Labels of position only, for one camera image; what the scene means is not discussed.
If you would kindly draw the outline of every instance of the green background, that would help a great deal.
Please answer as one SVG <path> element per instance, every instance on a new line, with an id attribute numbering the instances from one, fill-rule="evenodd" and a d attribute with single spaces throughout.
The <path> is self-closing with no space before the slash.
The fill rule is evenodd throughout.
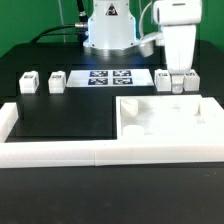
<path id="1" fill-rule="evenodd" d="M 202 0 L 203 17 L 198 25 L 197 38 L 209 40 L 224 50 L 224 0 Z M 83 0 L 86 12 L 90 16 L 93 0 Z M 145 7 L 149 0 L 142 0 Z M 61 0 L 64 23 L 78 22 L 78 10 L 75 0 Z M 130 11 L 139 21 L 138 0 L 130 0 Z M 145 17 L 145 31 L 155 30 L 151 25 L 150 12 Z M 29 42 L 45 29 L 61 25 L 58 0 L 0 0 L 0 56 L 19 43 Z M 67 37 L 67 41 L 76 41 Z M 44 37 L 41 41 L 63 41 L 63 37 Z"/>

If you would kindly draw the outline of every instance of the white robot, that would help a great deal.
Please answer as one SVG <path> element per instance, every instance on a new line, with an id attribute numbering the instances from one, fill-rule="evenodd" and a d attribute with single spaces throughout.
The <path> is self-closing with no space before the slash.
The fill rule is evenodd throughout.
<path id="1" fill-rule="evenodd" d="M 84 50 L 103 56 L 133 53 L 139 41 L 136 38 L 135 18 L 129 10 L 129 0 L 94 0 L 93 6 Z"/>
<path id="2" fill-rule="evenodd" d="M 84 50 L 103 56 L 128 55 L 138 46 L 146 57 L 153 53 L 153 41 L 164 44 L 167 69 L 171 82 L 175 83 L 172 90 L 181 93 L 184 74 L 189 73 L 192 66 L 196 24 L 202 15 L 201 0 L 149 3 L 148 6 L 153 5 L 153 21 L 160 32 L 141 35 L 140 40 L 136 38 L 136 22 L 129 10 L 129 0 L 94 0 L 93 3 L 94 12 L 88 21 L 89 37 L 84 42 Z"/>

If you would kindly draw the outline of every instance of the white platform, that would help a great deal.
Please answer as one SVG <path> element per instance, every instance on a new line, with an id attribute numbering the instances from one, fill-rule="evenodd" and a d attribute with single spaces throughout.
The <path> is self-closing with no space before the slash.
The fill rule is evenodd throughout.
<path id="1" fill-rule="evenodd" d="M 0 143 L 0 167 L 224 162 L 224 111 L 213 98 L 131 97 L 138 113 L 126 117 L 127 98 L 116 100 L 117 140 Z M 127 125 L 144 132 L 124 136 Z"/>

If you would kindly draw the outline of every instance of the black surface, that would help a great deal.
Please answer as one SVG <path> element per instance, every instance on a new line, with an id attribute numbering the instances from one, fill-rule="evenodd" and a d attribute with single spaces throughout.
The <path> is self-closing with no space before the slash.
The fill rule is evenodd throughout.
<path id="1" fill-rule="evenodd" d="M 221 104 L 223 61 L 211 43 L 197 43 L 199 93 Z M 66 88 L 55 96 L 47 90 L 52 71 L 68 76 L 74 69 L 115 68 L 149 68 L 153 74 L 165 68 L 164 55 L 157 49 L 147 59 L 108 59 L 84 55 L 75 44 L 14 47 L 0 59 L 0 104 L 16 101 L 20 113 L 10 141 L 116 138 L 114 97 L 157 95 L 154 88 Z M 18 79 L 31 70 L 39 72 L 41 85 L 37 94 L 21 96 Z M 0 224 L 221 224 L 223 208 L 223 163 L 0 169 Z"/>
<path id="2" fill-rule="evenodd" d="M 197 42 L 193 68 L 201 77 L 201 94 L 216 97 L 223 104 L 224 54 L 206 41 Z M 21 44 L 0 60 L 1 102 L 16 101 L 20 118 L 7 139 L 14 141 L 86 140 L 116 138 L 115 96 L 166 95 L 155 87 L 66 88 L 64 94 L 50 95 L 48 79 L 53 71 L 136 69 L 165 67 L 163 48 L 148 58 L 138 53 L 126 57 L 84 54 L 76 43 Z M 21 95 L 19 79 L 26 71 L 39 73 L 40 86 L 33 95 Z"/>
<path id="3" fill-rule="evenodd" d="M 223 223 L 223 168 L 0 170 L 0 223 Z"/>

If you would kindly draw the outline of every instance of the white block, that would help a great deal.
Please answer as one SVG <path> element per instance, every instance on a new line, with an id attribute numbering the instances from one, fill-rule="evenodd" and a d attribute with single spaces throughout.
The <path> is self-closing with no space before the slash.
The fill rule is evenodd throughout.
<path id="1" fill-rule="evenodd" d="M 17 119 L 16 103 L 5 103 L 0 110 L 0 142 L 5 142 Z"/>
<path id="2" fill-rule="evenodd" d="M 138 100 L 127 98 L 121 100 L 121 114 L 127 117 L 138 115 Z"/>
<path id="3" fill-rule="evenodd" d="M 167 70 L 156 70 L 154 81 L 157 91 L 171 91 L 171 77 Z"/>
<path id="4" fill-rule="evenodd" d="M 172 93 L 181 94 L 184 90 L 184 75 L 175 74 L 171 76 Z"/>
<path id="5" fill-rule="evenodd" d="M 200 77 L 191 70 L 189 74 L 184 75 L 184 90 L 185 91 L 199 91 Z"/>
<path id="6" fill-rule="evenodd" d="M 25 72 L 19 80 L 20 92 L 35 93 L 39 86 L 39 75 L 36 71 Z"/>
<path id="7" fill-rule="evenodd" d="M 101 145 L 96 141 L 0 143 L 0 168 L 93 166 Z"/>
<path id="8" fill-rule="evenodd" d="M 52 72 L 51 77 L 48 80 L 49 92 L 53 93 L 64 93 L 66 86 L 66 75 L 63 71 Z"/>

